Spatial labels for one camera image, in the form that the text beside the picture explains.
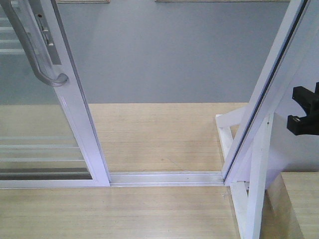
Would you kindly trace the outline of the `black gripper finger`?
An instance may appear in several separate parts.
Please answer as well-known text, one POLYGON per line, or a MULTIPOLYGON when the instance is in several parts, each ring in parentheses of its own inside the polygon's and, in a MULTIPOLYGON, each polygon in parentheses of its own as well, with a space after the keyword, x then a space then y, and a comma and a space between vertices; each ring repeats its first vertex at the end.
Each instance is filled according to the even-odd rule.
POLYGON ((304 110, 306 115, 319 111, 319 83, 316 82, 315 91, 312 92, 305 87, 297 86, 293 88, 292 99, 296 101, 304 110))
POLYGON ((294 135, 318 135, 319 134, 319 116, 308 115, 298 117, 289 115, 287 129, 294 135))

